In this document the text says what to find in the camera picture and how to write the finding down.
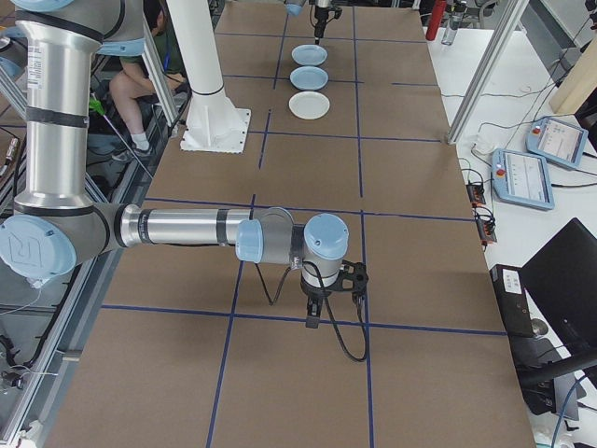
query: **white table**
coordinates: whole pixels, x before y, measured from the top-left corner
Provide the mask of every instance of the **white table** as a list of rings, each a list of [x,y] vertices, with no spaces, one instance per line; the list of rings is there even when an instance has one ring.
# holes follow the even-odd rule
[[[437,39],[434,42],[429,42],[429,51],[436,70],[437,82],[443,95],[465,94],[492,32],[491,30],[462,29],[458,32],[454,44],[449,47],[441,45],[443,30],[439,30]],[[526,35],[523,32],[515,32],[493,72],[485,92],[522,95],[530,91],[541,91],[549,82],[548,71],[541,63]],[[472,119],[466,126],[463,138],[458,142],[459,157],[470,161],[473,169],[479,171],[484,179],[489,179],[489,167],[471,154],[473,142],[479,134],[482,140],[488,143],[487,148],[504,147],[514,133],[514,128],[503,130],[493,126],[483,126],[479,133],[480,124],[488,121],[510,126],[522,121],[529,121],[533,119],[535,111],[543,103],[546,95],[552,95],[554,92],[555,89],[551,88],[545,90],[526,119],[524,115],[531,108],[537,94],[523,98],[481,97]],[[451,123],[462,98],[444,97],[443,101],[448,120]],[[538,117],[545,115],[553,115],[548,101],[540,109]],[[561,119],[576,123],[574,117]],[[512,138],[508,149],[524,151],[524,137],[529,129],[530,124],[522,125]],[[587,145],[585,151],[594,152],[594,149]],[[597,173],[597,160],[583,158],[580,169]],[[549,176],[552,183],[564,185],[585,184],[597,180],[593,176],[568,172],[553,165],[549,166]],[[475,175],[471,175],[470,178],[472,181],[478,180]],[[554,197],[555,209],[546,212],[500,203],[493,195],[498,243],[487,247],[485,256],[488,268],[496,263],[522,266],[572,217],[578,217],[593,234],[597,235],[597,207],[595,206],[597,204],[597,187],[554,189]],[[530,306],[532,316],[542,317],[531,301]],[[561,344],[552,331],[549,333],[549,338],[554,346]],[[560,349],[559,352],[563,357],[569,355],[565,349]],[[588,380],[584,380],[582,385],[589,393],[589,396],[582,401],[592,407],[597,407],[597,390]],[[597,413],[579,409],[579,414],[581,429],[572,433],[573,440],[597,446]],[[552,414],[538,417],[529,415],[534,429],[543,427],[548,432],[553,430],[557,420],[556,416]],[[565,425],[562,423],[560,434],[563,432],[565,432]]]

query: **stacked plates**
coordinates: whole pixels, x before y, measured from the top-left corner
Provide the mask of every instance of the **stacked plates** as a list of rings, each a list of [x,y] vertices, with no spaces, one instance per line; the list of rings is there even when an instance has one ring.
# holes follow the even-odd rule
[[[327,84],[325,70],[318,68],[327,59],[327,51],[318,45],[300,45],[292,50],[292,59],[301,67],[290,74],[290,82],[299,89],[288,102],[293,114],[300,119],[319,119],[329,109],[329,100],[316,91]]]

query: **light blue joint cap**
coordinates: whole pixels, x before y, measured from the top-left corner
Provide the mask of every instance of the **light blue joint cap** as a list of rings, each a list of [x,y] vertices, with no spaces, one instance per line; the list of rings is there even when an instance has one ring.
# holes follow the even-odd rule
[[[241,221],[236,235],[236,256],[242,261],[261,262],[263,258],[263,230],[257,220]]]
[[[348,250],[348,228],[336,215],[317,215],[305,226],[305,243],[321,259],[341,259]]]
[[[13,79],[22,73],[22,69],[18,65],[2,56],[0,56],[0,65],[2,65],[4,71],[7,72],[7,75]]]
[[[288,13],[289,16],[297,17],[301,11],[302,11],[301,5],[294,5],[291,3],[286,5],[286,12]]]
[[[104,42],[97,53],[104,56],[140,56],[143,54],[145,44],[146,40],[143,37],[122,42]]]
[[[76,266],[68,237],[41,217],[16,215],[0,225],[0,258],[19,275],[46,280]]]
[[[50,12],[66,7],[75,0],[12,0],[12,3],[33,12]]]
[[[18,26],[11,26],[6,28],[6,30],[2,30],[0,35],[5,35],[6,37],[10,37],[11,39],[24,39],[25,33],[21,31],[21,28]]]

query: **person's leg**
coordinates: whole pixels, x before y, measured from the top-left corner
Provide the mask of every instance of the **person's leg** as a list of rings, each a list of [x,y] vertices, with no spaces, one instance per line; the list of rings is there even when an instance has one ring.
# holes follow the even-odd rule
[[[149,150],[141,109],[136,98],[151,95],[152,92],[137,84],[126,73],[120,72],[110,81],[110,94],[135,146],[142,151]]]

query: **white plate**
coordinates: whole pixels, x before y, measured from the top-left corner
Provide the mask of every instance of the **white plate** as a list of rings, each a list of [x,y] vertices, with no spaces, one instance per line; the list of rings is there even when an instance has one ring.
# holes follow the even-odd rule
[[[300,119],[320,119],[329,110],[329,100],[316,91],[302,91],[290,98],[288,107]]]

